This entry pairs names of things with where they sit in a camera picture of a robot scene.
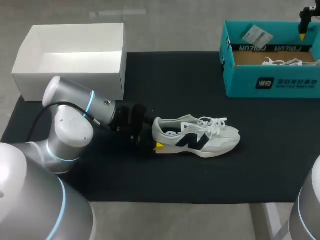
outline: shoe sole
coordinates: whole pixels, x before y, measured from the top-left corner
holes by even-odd
[[[179,147],[179,146],[172,146],[172,145],[164,145],[164,149],[156,150],[156,154],[179,154],[179,153],[193,153],[198,155],[201,158],[214,158],[226,154],[233,150],[236,146],[228,149],[224,149],[223,151],[216,151],[216,152],[204,152],[200,150],[191,149],[188,147]]]

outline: white box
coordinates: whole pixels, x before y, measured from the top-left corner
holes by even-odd
[[[35,25],[20,47],[12,76],[25,101],[42,101],[57,75],[123,100],[126,63],[123,23]]]

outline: teal shoe box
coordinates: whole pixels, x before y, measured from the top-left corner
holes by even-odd
[[[320,59],[320,23],[309,24],[305,40],[300,39],[299,22],[226,21],[220,46],[220,62],[226,94],[230,98],[320,98],[320,66],[277,66],[236,64],[236,52],[252,54],[305,52]],[[273,35],[273,39],[259,49],[243,40],[244,35],[257,26]]]

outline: white paper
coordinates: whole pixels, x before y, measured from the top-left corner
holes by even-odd
[[[260,27],[253,25],[253,27],[244,35],[243,40],[262,49],[266,44],[268,44],[274,38],[273,35],[264,31]]]

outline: black cable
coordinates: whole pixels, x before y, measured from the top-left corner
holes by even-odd
[[[37,115],[36,119],[34,120],[32,127],[30,129],[30,132],[26,138],[26,142],[30,142],[30,138],[36,128],[37,123],[39,122],[39,119],[41,118],[41,116],[45,113],[46,110],[48,110],[49,108],[51,108],[52,106],[61,106],[61,105],[65,105],[68,107],[72,107],[74,109],[79,110],[80,112],[82,112],[83,114],[85,114],[90,120],[92,120],[93,122],[97,123],[98,125],[100,124],[91,114],[87,113],[85,110],[83,110],[81,107],[75,105],[74,103],[68,102],[68,101],[59,101],[59,102],[55,102],[55,103],[51,103],[48,106],[45,106]]]

